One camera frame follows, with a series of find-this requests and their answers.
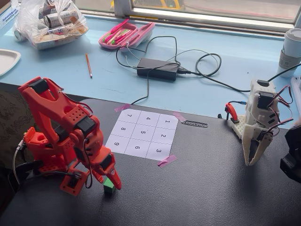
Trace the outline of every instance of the white plate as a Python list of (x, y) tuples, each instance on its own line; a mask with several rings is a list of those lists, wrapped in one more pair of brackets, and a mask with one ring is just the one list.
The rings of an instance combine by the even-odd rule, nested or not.
[(0, 76), (8, 72), (19, 61), (21, 54), (7, 49), (0, 49)]

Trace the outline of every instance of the pink pencil case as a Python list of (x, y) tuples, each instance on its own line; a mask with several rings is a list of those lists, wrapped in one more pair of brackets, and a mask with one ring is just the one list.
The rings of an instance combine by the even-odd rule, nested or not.
[[(108, 49), (117, 49), (120, 46), (126, 46), (128, 43), (129, 47), (136, 48), (140, 43), (147, 41), (151, 37), (152, 30), (155, 27), (155, 23), (149, 23), (137, 29), (135, 25), (127, 23), (127, 21), (128, 19), (112, 27), (107, 33), (100, 37), (98, 39), (99, 45)], [(104, 41), (110, 35), (116, 34), (117, 31), (123, 29), (128, 29), (130, 30), (130, 32), (127, 33), (125, 37), (119, 40), (116, 44), (107, 44)], [(120, 51), (127, 51), (127, 48), (122, 48)]]

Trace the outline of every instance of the black sticker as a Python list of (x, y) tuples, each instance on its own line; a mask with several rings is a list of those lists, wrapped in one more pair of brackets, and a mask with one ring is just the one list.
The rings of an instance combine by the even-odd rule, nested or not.
[(189, 126), (197, 126), (197, 127), (204, 127), (204, 128), (208, 128), (208, 124), (206, 123), (201, 123), (201, 122), (197, 122), (197, 121), (183, 121), (181, 122), (182, 124), (185, 125), (189, 125)]

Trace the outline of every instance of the grid square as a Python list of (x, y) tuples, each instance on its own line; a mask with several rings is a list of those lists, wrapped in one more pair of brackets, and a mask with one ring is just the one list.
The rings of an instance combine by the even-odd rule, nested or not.
[(178, 119), (173, 115), (160, 114), (157, 127), (165, 129), (176, 129), (178, 125)]
[(141, 111), (128, 108), (120, 113), (118, 120), (130, 123), (137, 123), (140, 113)]
[(160, 114), (158, 113), (141, 111), (137, 124), (155, 127), (159, 116)]
[(130, 139), (124, 154), (145, 158), (150, 142), (144, 140)]
[(130, 141), (130, 138), (119, 137), (116, 135), (110, 135), (106, 147), (111, 149), (112, 152), (124, 154), (127, 148), (127, 144)]
[(128, 137), (130, 138), (134, 128), (135, 128), (134, 123), (129, 123), (129, 122), (124, 122), (124, 121), (117, 121), (111, 134), (117, 135), (120, 137)]
[(162, 144), (172, 144), (174, 140), (174, 129), (163, 129), (156, 127), (154, 136), (152, 137), (152, 142), (162, 143)]
[(169, 156), (170, 149), (171, 145), (151, 142), (146, 158), (162, 161)]
[(137, 124), (132, 133), (131, 138), (138, 140), (151, 141), (152, 136), (154, 135), (155, 128), (153, 126), (145, 126)]

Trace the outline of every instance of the black power brick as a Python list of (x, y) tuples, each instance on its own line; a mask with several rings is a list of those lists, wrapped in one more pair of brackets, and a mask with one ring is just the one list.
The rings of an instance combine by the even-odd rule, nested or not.
[(142, 58), (137, 66), (137, 74), (139, 76), (146, 77), (147, 73), (149, 73), (149, 77), (168, 79), (174, 81), (177, 77), (177, 71), (179, 69), (179, 66), (166, 65), (172, 63), (174, 62)]

